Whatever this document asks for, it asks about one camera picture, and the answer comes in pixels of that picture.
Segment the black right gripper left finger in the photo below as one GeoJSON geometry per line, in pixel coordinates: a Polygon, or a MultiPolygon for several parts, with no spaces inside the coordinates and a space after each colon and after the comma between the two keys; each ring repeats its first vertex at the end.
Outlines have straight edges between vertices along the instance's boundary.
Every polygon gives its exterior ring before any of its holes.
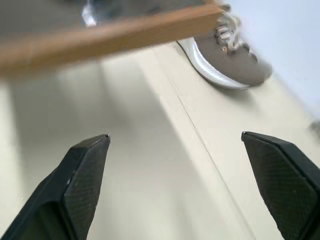
{"type": "Polygon", "coordinates": [[[0,240],[87,240],[109,145],[110,136],[102,134],[72,146],[0,240]]]}

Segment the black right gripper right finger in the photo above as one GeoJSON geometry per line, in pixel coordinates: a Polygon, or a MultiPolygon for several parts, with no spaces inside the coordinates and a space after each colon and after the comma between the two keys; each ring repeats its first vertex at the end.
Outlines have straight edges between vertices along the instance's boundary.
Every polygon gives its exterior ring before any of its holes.
{"type": "Polygon", "coordinates": [[[320,168],[286,140],[249,131],[241,140],[284,240],[320,240],[320,168]]]}

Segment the grey sneaker with white sole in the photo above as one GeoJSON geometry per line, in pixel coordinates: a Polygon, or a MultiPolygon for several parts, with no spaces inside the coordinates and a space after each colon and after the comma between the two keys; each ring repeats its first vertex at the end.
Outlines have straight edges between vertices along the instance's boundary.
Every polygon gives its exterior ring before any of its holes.
{"type": "Polygon", "coordinates": [[[178,40],[193,68],[208,83],[241,90],[260,86],[272,75],[272,67],[258,57],[241,36],[241,20],[229,4],[213,30],[178,40]]]}

